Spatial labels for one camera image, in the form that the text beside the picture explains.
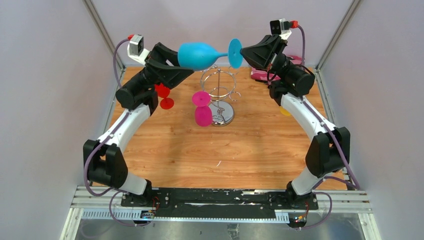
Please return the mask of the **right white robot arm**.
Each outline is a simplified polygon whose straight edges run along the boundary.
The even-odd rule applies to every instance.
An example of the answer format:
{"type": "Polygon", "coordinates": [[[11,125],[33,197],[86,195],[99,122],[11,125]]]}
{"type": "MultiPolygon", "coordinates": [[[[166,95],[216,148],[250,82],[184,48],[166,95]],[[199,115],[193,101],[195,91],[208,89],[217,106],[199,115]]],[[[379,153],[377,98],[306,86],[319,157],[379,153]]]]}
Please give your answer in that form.
{"type": "Polygon", "coordinates": [[[310,140],[306,166],[285,191],[286,204],[298,209],[325,177],[348,168],[351,134],[325,119],[307,100],[315,75],[283,53],[286,45],[280,35],[266,35],[259,43],[241,48],[240,54],[251,67],[266,71],[270,97],[294,117],[310,140]]]}

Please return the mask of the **red plastic wine glass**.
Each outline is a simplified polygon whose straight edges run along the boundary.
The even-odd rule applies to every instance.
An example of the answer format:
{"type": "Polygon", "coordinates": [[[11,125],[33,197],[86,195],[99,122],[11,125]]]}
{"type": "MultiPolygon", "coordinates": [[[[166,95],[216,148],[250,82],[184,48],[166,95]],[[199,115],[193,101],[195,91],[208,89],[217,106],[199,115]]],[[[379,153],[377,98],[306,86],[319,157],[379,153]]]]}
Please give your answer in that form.
{"type": "Polygon", "coordinates": [[[159,105],[162,109],[169,110],[174,106],[174,100],[169,97],[171,90],[168,87],[164,86],[162,83],[156,84],[155,91],[158,97],[161,98],[159,105]]]}

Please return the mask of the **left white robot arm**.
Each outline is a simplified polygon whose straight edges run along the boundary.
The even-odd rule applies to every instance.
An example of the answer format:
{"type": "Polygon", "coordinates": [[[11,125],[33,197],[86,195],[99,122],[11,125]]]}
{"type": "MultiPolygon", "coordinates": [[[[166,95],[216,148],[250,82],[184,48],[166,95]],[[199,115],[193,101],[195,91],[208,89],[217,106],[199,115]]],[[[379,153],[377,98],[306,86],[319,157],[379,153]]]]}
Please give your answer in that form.
{"type": "Polygon", "coordinates": [[[179,62],[178,51],[161,42],[151,50],[129,43],[127,53],[143,67],[115,93],[123,108],[119,118],[97,139],[84,143],[83,178],[86,190],[94,197],[115,190],[133,194],[135,202],[146,207],[153,201],[152,182],[130,172],[124,151],[140,126],[159,106],[156,88],[173,89],[195,71],[179,62]]]}

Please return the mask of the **pink plastic wine glass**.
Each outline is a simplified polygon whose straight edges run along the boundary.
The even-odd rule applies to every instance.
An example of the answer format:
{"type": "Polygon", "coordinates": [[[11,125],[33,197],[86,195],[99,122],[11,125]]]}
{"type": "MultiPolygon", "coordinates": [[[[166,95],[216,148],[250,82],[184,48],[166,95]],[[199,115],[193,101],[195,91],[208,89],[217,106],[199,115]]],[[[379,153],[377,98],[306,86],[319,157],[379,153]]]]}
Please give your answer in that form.
{"type": "Polygon", "coordinates": [[[198,91],[192,96],[192,102],[196,106],[194,119],[198,126],[207,127],[212,124],[213,114],[209,107],[211,96],[206,91],[198,91]]]}

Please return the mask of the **chrome wire glass rack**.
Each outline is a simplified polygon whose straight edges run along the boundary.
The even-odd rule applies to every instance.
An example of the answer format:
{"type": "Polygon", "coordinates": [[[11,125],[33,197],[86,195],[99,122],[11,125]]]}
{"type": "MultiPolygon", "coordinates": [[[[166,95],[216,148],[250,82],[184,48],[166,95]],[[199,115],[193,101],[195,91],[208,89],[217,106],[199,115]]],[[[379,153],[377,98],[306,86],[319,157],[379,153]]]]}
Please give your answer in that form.
{"type": "Polygon", "coordinates": [[[208,107],[212,112],[212,123],[214,127],[224,127],[229,125],[235,118],[235,110],[231,102],[235,102],[236,99],[232,98],[232,94],[237,94],[239,97],[241,94],[236,91],[236,75],[239,73],[239,69],[232,68],[229,66],[227,70],[223,70],[216,64],[203,70],[200,78],[200,87],[203,91],[206,91],[211,100],[208,107]],[[221,84],[221,79],[224,76],[229,76],[232,79],[232,87],[226,87],[221,84]],[[205,85],[208,80],[213,77],[217,77],[217,85],[208,90],[205,85]]]}

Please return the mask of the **blue plastic wine glass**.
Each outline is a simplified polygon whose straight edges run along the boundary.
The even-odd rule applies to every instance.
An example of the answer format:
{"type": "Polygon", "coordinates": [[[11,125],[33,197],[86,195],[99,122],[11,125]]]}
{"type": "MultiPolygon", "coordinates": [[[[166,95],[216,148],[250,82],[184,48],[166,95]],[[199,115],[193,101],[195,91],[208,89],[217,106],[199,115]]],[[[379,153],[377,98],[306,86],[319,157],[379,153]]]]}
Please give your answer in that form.
{"type": "Polygon", "coordinates": [[[177,61],[180,67],[201,71],[214,65],[217,59],[227,57],[230,66],[238,69],[243,62],[241,50],[242,43],[238,38],[230,41],[227,52],[218,52],[204,42],[187,42],[183,43],[177,51],[177,61]]]}

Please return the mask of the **yellow plastic wine glass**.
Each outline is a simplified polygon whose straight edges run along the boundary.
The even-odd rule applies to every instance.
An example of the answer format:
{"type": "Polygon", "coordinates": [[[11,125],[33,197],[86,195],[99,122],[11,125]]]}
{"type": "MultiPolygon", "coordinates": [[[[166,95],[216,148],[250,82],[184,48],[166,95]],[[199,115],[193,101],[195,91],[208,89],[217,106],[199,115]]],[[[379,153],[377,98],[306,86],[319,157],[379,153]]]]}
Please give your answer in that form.
{"type": "Polygon", "coordinates": [[[286,110],[285,108],[283,108],[282,106],[279,107],[279,111],[284,116],[287,116],[287,117],[291,116],[291,113],[288,110],[286,110]]]}

